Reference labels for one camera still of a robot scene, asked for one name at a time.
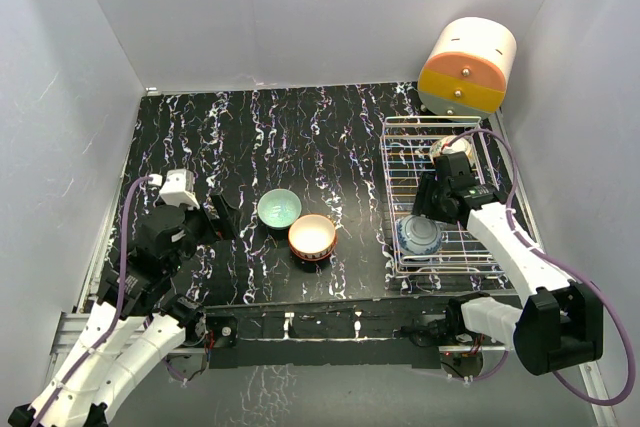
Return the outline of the floral cream bowl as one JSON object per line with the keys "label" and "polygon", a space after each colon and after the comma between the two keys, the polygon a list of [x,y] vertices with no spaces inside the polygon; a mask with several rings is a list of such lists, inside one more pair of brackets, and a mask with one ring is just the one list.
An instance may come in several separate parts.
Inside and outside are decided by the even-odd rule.
{"label": "floral cream bowl", "polygon": [[442,137],[435,141],[429,149],[429,157],[434,163],[437,157],[445,154],[464,153],[471,166],[475,165],[475,157],[471,143],[466,138],[454,140],[455,136]]}

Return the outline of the blue white patterned bowl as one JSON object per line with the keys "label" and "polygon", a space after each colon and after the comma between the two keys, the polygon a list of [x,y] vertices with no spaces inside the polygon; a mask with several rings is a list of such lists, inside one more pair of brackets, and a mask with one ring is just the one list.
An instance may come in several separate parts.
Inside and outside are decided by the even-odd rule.
{"label": "blue white patterned bowl", "polygon": [[442,244],[440,226],[424,216],[408,215],[397,222],[400,253],[404,256],[428,256]]}

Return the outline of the white bowl black striped outside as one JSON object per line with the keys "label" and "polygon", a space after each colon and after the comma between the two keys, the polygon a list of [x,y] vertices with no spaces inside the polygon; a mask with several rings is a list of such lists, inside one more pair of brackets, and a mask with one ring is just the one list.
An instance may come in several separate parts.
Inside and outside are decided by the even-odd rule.
{"label": "white bowl black striped outside", "polygon": [[319,214],[301,216],[289,228],[288,243],[291,251],[302,260],[323,260],[336,247],[335,224]]}

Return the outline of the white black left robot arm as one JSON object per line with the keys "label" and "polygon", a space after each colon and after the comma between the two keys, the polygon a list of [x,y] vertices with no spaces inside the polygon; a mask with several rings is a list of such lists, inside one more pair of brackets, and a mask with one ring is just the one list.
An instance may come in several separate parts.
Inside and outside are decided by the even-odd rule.
{"label": "white black left robot arm", "polygon": [[63,365],[11,426],[106,426],[123,401],[170,351],[206,334],[200,304],[164,297],[200,246],[238,235],[240,211],[224,196],[207,207],[160,202],[143,217],[116,271],[104,278],[87,323]]}

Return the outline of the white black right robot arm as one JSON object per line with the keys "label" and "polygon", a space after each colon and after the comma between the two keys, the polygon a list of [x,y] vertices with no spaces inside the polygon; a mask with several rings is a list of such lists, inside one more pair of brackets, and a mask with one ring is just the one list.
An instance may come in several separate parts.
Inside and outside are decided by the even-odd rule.
{"label": "white black right robot arm", "polygon": [[596,294],[536,255],[505,196],[478,181],[465,154],[442,154],[434,166],[420,178],[414,214],[463,226],[506,273],[521,303],[513,307],[486,293],[453,298],[442,332],[460,344],[478,335],[494,339],[533,375],[600,359],[604,307]]}

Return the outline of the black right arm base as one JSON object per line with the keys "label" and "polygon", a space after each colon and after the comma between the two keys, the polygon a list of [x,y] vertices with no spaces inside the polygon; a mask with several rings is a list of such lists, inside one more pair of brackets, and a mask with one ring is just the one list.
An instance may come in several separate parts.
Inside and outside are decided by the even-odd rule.
{"label": "black right arm base", "polygon": [[428,322],[414,320],[410,325],[401,326],[393,332],[394,338],[408,338],[417,346],[444,346],[470,339],[470,347],[465,355],[480,353],[487,341],[498,343],[509,351],[513,347],[515,321],[510,314],[498,310],[448,311],[443,318]]}

